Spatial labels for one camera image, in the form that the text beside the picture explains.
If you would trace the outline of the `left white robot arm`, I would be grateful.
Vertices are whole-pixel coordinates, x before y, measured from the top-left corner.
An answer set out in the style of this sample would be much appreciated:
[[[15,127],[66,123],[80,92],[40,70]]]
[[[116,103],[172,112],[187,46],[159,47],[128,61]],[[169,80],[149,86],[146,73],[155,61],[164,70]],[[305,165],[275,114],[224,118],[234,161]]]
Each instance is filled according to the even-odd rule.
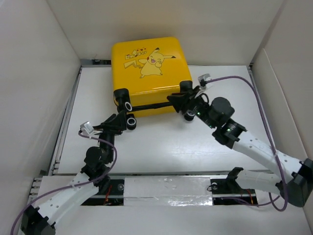
[[[125,111],[111,115],[98,126],[89,122],[81,124],[79,136],[96,140],[99,145],[87,150],[85,165],[65,187],[43,194],[53,196],[37,207],[30,204],[23,210],[21,231],[25,235],[56,234],[63,221],[83,202],[108,191],[111,180],[108,173],[117,160],[114,138],[126,129]]]

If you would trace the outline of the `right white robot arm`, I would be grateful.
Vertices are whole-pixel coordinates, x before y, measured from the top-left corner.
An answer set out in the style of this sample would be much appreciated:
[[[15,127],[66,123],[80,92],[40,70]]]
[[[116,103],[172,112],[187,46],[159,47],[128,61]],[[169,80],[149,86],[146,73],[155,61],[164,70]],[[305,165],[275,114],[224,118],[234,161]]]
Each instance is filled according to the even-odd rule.
[[[301,161],[280,151],[273,152],[271,146],[231,118],[234,108],[226,98],[217,97],[208,103],[201,95],[187,92],[169,95],[167,99],[176,112],[192,113],[213,128],[212,135],[218,143],[250,157],[270,171],[258,173],[242,167],[232,169],[224,180],[230,192],[257,189],[279,195],[293,206],[305,206],[313,190],[311,159]]]

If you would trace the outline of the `yellow cartoon suitcase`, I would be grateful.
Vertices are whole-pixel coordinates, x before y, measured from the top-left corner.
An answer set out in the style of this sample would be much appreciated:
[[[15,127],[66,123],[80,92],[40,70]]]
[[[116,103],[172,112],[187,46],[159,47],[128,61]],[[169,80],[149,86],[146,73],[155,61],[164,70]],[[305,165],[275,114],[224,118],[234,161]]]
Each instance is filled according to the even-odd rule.
[[[113,99],[125,111],[129,130],[136,119],[174,112],[167,97],[193,88],[180,42],[162,37],[119,42],[112,47]]]

